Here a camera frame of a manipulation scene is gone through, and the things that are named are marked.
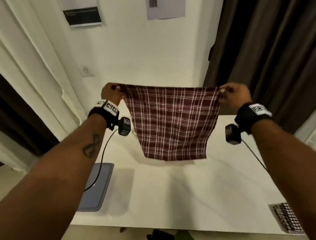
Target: wrist strap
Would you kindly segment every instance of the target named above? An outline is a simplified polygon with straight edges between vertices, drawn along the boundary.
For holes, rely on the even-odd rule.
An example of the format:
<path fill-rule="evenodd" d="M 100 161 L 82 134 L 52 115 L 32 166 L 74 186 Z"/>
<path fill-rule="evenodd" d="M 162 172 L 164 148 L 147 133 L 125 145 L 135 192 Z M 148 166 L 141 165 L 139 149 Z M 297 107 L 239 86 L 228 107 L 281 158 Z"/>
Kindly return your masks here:
<path fill-rule="evenodd" d="M 89 112 L 89 116 L 92 114 L 99 114 L 106 120 L 106 127 L 113 130 L 114 126 L 119 121 L 119 109 L 116 104 L 109 100 L 100 100 L 95 107 Z"/>
<path fill-rule="evenodd" d="M 272 119 L 272 113 L 261 104 L 245 103 L 238 110 L 235 122 L 241 131 L 251 134 L 251 127 L 261 119 Z"/>

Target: folded cloth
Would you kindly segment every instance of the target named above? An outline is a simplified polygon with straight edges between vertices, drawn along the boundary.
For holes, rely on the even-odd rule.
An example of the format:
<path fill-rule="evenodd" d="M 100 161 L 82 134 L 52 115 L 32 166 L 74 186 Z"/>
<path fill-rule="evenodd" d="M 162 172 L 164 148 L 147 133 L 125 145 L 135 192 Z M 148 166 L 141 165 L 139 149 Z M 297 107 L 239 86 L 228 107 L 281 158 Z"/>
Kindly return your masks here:
<path fill-rule="evenodd" d="M 220 109 L 218 88 L 123 87 L 145 157 L 206 158 L 206 143 Z"/>
<path fill-rule="evenodd" d="M 288 203 L 273 205 L 273 210 L 287 233 L 305 233 Z"/>

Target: person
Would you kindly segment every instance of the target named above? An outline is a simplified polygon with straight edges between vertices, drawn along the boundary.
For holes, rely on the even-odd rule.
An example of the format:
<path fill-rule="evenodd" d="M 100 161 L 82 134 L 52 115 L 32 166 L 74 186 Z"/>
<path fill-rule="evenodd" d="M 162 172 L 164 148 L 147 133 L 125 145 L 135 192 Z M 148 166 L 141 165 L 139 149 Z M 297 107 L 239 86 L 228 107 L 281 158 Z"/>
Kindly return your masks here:
<path fill-rule="evenodd" d="M 245 85 L 229 83 L 221 92 L 221 101 L 235 112 L 252 101 Z M 123 97 L 119 85 L 108 83 L 102 89 L 101 98 L 116 105 Z M 39 159 L 0 202 L 0 239 L 62 238 L 79 206 L 105 130 L 105 119 L 92 114 Z M 307 235 L 316 239 L 316 152 L 270 119 L 257 121 L 251 132 L 274 183 Z"/>

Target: white table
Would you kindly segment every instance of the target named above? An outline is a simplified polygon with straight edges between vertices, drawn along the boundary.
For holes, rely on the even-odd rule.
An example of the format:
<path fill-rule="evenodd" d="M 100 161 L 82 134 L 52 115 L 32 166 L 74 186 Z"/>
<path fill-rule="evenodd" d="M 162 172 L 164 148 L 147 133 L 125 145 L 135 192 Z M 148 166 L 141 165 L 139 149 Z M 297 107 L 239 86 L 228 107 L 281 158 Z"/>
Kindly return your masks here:
<path fill-rule="evenodd" d="M 102 208 L 77 212 L 71 224 L 284 234 L 268 208 L 283 196 L 244 143 L 225 141 L 233 122 L 219 116 L 207 159 L 194 161 L 147 159 L 132 133 L 115 133 L 104 154 L 115 166 Z M 261 158 L 252 136 L 242 137 Z"/>

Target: tattoo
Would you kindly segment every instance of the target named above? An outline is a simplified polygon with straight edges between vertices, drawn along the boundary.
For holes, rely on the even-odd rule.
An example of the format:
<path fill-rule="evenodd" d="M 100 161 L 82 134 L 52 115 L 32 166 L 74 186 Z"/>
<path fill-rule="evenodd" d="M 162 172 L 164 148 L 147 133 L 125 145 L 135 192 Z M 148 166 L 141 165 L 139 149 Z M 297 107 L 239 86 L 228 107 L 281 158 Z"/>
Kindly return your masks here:
<path fill-rule="evenodd" d="M 92 158 L 94 156 L 96 152 L 96 146 L 100 142 L 99 134 L 94 133 L 92 137 L 93 137 L 93 143 L 89 143 L 87 146 L 83 147 L 82 149 L 83 154 L 89 158 Z"/>

